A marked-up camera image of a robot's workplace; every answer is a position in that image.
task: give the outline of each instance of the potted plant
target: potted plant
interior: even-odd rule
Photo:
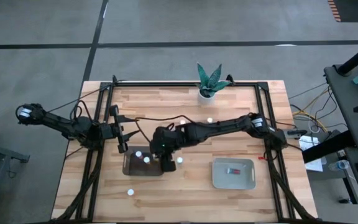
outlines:
[[[222,64],[212,73],[210,77],[207,76],[204,68],[197,63],[198,75],[200,76],[200,84],[196,84],[199,88],[198,101],[202,105],[210,105],[214,102],[215,93],[222,90],[231,82],[219,81],[221,78]]]

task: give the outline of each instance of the desk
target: desk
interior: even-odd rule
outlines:
[[[293,123],[283,81],[269,81],[270,95],[277,121]],[[82,95],[99,88],[100,82],[85,82]],[[90,113],[94,113],[98,94],[83,98]],[[232,119],[248,112],[257,112],[255,90],[249,87],[229,87],[216,95],[214,105],[199,106],[196,87],[114,87],[112,104],[119,113],[130,118],[168,118],[185,114],[195,121],[212,117],[215,121]],[[151,138],[157,126],[173,121],[140,121]],[[279,128],[290,126],[279,125]],[[124,132],[137,128],[124,123]],[[129,146],[148,146],[141,134],[131,137]],[[69,143],[67,153],[78,149]],[[94,222],[255,222],[277,221],[267,162],[259,160],[265,151],[261,139],[246,133],[232,133],[208,139],[195,147],[183,148],[174,154],[184,162],[175,172],[160,177],[135,177],[122,173],[123,155],[118,153],[117,140],[108,140],[94,210]],[[302,154],[294,148],[283,151],[290,188],[309,213],[317,217]],[[64,163],[52,218],[58,217],[78,193],[83,175],[86,150],[70,156]],[[252,159],[255,165],[255,190],[215,189],[211,181],[211,164],[217,157]],[[133,196],[127,195],[134,189]],[[283,192],[280,198],[286,211]],[[84,210],[88,209],[87,198]]]
[[[358,75],[358,66],[351,71],[352,74],[348,77],[340,76],[334,67],[326,67],[324,72],[349,130],[333,137],[324,144],[307,150],[304,153],[304,159],[305,162],[308,162],[345,149],[346,157],[358,183],[358,171],[356,169],[358,163],[358,113],[353,112],[353,108],[358,106],[358,85],[352,83],[352,79]]]

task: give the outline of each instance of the white pot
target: white pot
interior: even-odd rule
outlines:
[[[198,103],[201,105],[211,105],[213,104],[215,101],[215,95],[213,95],[212,97],[203,97],[202,94],[200,93],[200,91],[198,92]]]

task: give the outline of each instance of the small object on tray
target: small object on tray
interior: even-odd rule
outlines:
[[[147,164],[150,164],[150,158],[149,157],[145,157],[143,159],[143,162],[147,163]]]
[[[227,174],[240,174],[239,169],[227,168]]]
[[[217,189],[255,189],[254,162],[250,159],[216,158],[212,164],[212,182]]]
[[[136,155],[136,157],[138,157],[139,159],[143,159],[142,152],[137,151],[137,152],[135,153],[135,155]]]

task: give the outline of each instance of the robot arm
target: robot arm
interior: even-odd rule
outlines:
[[[109,114],[114,117],[113,124],[99,123],[84,116],[73,120],[62,118],[61,116],[46,112],[40,104],[36,103],[24,104],[16,109],[16,117],[19,120],[19,124],[45,125],[60,131],[62,136],[67,139],[78,140],[81,146],[91,150],[100,149],[102,140],[118,138],[119,152],[126,152],[128,148],[126,142],[138,131],[123,134],[124,128],[121,126],[121,123],[134,122],[135,120],[118,115],[117,105],[110,107]]]
[[[238,131],[247,132],[250,136],[267,139],[270,147],[281,150],[287,145],[284,132],[269,126],[260,115],[250,113],[236,119],[218,121],[211,124],[186,123],[176,126],[174,131],[166,127],[157,127],[150,142],[150,151],[160,159],[164,172],[176,170],[172,153],[182,147],[195,146],[210,137]]]

